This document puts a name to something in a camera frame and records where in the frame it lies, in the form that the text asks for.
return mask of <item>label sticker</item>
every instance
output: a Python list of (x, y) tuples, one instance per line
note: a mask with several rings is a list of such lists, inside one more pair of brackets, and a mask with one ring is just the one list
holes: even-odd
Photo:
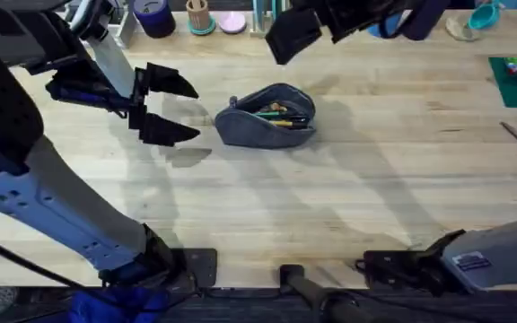
[(454, 265), (456, 265), (461, 271), (469, 271), (492, 266), (490, 261), (486, 259), (479, 251), (469, 252), (452, 257), (452, 261), (454, 262)]

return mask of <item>green pen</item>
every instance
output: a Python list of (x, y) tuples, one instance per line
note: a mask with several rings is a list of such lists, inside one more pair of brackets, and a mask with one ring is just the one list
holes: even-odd
[(288, 111), (272, 111), (272, 112), (257, 112), (255, 113), (255, 116), (262, 117), (265, 119), (271, 119), (271, 118), (307, 118), (305, 115), (300, 115), (296, 113), (289, 113)]

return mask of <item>pen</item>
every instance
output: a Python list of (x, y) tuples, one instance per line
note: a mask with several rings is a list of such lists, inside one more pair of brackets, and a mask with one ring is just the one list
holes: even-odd
[(299, 129), (299, 128), (306, 128), (308, 126), (308, 122), (301, 122), (301, 121), (288, 121), (288, 120), (271, 120), (268, 121), (272, 125), (279, 126), (279, 127), (290, 127), (293, 129)]

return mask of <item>blue cloth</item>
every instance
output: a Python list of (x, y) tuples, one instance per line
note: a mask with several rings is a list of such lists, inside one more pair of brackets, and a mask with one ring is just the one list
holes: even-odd
[[(97, 293), (127, 307), (138, 309), (160, 309), (169, 300), (166, 291), (155, 292), (142, 287), (111, 287)], [(116, 308), (84, 292), (75, 294), (69, 312), (71, 323), (152, 323), (159, 315), (160, 313), (140, 313)]]

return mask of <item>black cable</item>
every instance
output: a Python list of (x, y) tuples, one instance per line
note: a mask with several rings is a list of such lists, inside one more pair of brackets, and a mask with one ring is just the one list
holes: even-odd
[(192, 296), (199, 294), (197, 283), (196, 283), (196, 281), (193, 281), (193, 284), (195, 285), (193, 292), (188, 293), (187, 295), (183, 296), (182, 298), (178, 299), (177, 301), (174, 301), (173, 303), (170, 303), (169, 305), (165, 306), (164, 308), (159, 308), (159, 309), (132, 308), (132, 307), (128, 307), (127, 305), (118, 303), (116, 301), (112, 301), (86, 286), (83, 286), (75, 281), (72, 281), (71, 279), (63, 277), (62, 275), (58, 275), (58, 274), (56, 274), (52, 271), (49, 271), (41, 266), (33, 264), (29, 260), (14, 254), (12, 251), (9, 251), (8, 249), (2, 247), (1, 245), (0, 245), (0, 256), (7, 260), (14, 262), (15, 264), (17, 264), (19, 266), (23, 266), (39, 275), (47, 277), (51, 280), (54, 280), (58, 283), (69, 286), (71, 288), (80, 290), (81, 292), (86, 293), (87, 295), (93, 297), (94, 299), (96, 299), (98, 301), (102, 301), (110, 306), (113, 306), (113, 307), (116, 307), (116, 308), (119, 308), (122, 310), (130, 310), (130, 311), (141, 312), (141, 313), (163, 313), (163, 312), (166, 312), (167, 310), (170, 310), (173, 307), (181, 304), (182, 302), (186, 301), (187, 299), (191, 298)]
[(213, 294), (212, 291), (209, 290), (201, 290), (201, 293), (203, 296), (210, 298), (210, 299), (217, 299), (217, 300), (278, 300), (285, 295), (280, 292), (280, 289), (276, 289), (276, 293), (273, 295), (264, 295), (264, 296), (232, 296), (232, 295), (216, 295)]
[(462, 313), (446, 311), (446, 310), (435, 310), (435, 309), (430, 309), (430, 308), (407, 304), (407, 303), (398, 302), (398, 301), (389, 301), (389, 300), (383, 299), (382, 297), (373, 296), (366, 292), (360, 292), (357, 290), (349, 290), (348, 292), (359, 295), (364, 298), (367, 298), (369, 300), (377, 301), (382, 304), (396, 306), (396, 307), (404, 308), (407, 310), (421, 311), (424, 313), (440, 315), (440, 316), (444, 316), (444, 317), (448, 317), (448, 318), (452, 318), (452, 319), (462, 319), (462, 320), (467, 320), (467, 321), (472, 321), (472, 322), (477, 322), (477, 323), (495, 323), (491, 319), (482, 319), (482, 318), (478, 318), (478, 317), (471, 316), (468, 314), (462, 314)]

